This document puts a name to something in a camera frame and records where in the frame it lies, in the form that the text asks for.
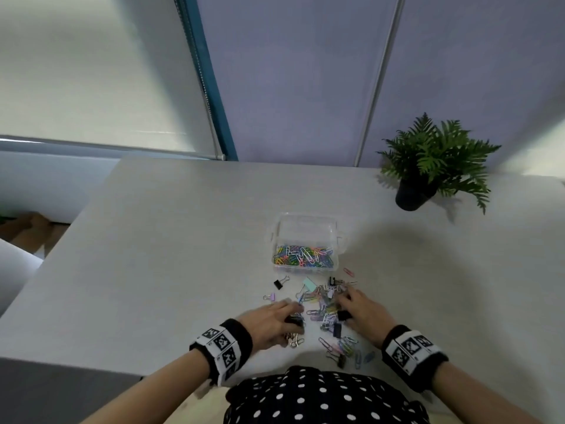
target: clear plastic box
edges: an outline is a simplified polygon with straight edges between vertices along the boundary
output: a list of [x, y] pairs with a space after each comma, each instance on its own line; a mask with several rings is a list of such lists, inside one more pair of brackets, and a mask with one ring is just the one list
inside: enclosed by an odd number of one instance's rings
[[[281, 213], [271, 233], [271, 263], [275, 270], [303, 274], [328, 274], [339, 268], [338, 255], [347, 249], [347, 237], [338, 231], [337, 221], [330, 216], [305, 213]], [[301, 246], [323, 248], [333, 251], [333, 267], [309, 267], [292, 264], [277, 264], [274, 256], [281, 247]]]

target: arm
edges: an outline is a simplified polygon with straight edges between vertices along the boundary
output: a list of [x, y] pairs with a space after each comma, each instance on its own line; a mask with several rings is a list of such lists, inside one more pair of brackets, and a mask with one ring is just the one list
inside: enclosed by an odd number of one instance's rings
[[[346, 325], [378, 349], [382, 347], [386, 335], [398, 325], [384, 306], [352, 287], [347, 294], [338, 296], [337, 300], [353, 316], [346, 321]], [[540, 423], [449, 362], [442, 363], [437, 369], [432, 379], [432, 389], [465, 424]]]
[[[274, 345], [286, 347], [285, 333], [303, 334], [301, 327], [284, 322], [290, 314], [303, 311], [300, 304], [283, 301], [238, 317], [251, 335], [251, 355]], [[208, 379], [209, 373], [208, 361], [194, 349], [123, 392], [82, 424], [160, 424]]]

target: polka dot shirt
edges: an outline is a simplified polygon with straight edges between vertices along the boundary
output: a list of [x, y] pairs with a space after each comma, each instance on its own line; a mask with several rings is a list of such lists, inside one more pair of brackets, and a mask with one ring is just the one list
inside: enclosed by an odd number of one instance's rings
[[292, 366], [284, 375], [252, 378], [226, 394], [224, 424], [429, 424], [420, 402], [363, 375]]

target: person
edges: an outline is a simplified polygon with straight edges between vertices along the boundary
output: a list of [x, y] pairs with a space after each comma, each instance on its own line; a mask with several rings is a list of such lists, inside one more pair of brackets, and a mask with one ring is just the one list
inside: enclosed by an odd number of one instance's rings
[[[463, 423], [539, 423], [450, 363], [423, 335], [400, 326], [384, 306], [363, 292], [349, 287], [336, 300], [350, 313], [346, 324], [381, 349], [385, 363], [395, 366], [400, 375], [404, 372], [402, 378], [411, 388], [432, 390]], [[303, 311], [296, 302], [275, 302], [208, 329], [188, 353], [142, 379], [83, 424], [164, 422], [208, 378], [222, 383], [244, 364], [246, 355], [275, 345], [286, 347], [287, 333], [303, 334], [303, 328], [285, 321]], [[401, 360], [396, 361], [393, 350], [401, 344], [404, 356], [397, 352]], [[410, 364], [405, 356], [409, 360], [419, 357], [420, 363]], [[227, 362], [217, 364], [220, 357]], [[429, 422], [420, 402], [408, 402], [384, 381], [313, 367], [292, 366], [283, 375], [244, 380], [227, 392], [226, 399], [230, 407], [224, 424]]]

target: white table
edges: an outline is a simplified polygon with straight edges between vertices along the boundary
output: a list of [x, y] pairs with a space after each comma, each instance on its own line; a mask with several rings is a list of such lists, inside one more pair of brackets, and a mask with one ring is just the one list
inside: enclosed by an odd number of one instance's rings
[[[340, 265], [361, 289], [476, 378], [544, 421], [563, 422], [563, 185], [492, 176], [486, 215], [459, 194], [450, 221], [433, 202], [400, 210], [377, 175], [123, 160], [0, 319], [0, 356], [149, 374], [208, 324], [265, 304], [277, 278], [267, 237], [278, 213], [321, 213], [349, 234]], [[302, 279], [277, 295], [293, 297]], [[293, 362], [334, 369], [320, 333], [309, 323], [303, 345], [260, 353], [238, 377]], [[361, 372], [402, 386], [378, 360]]]

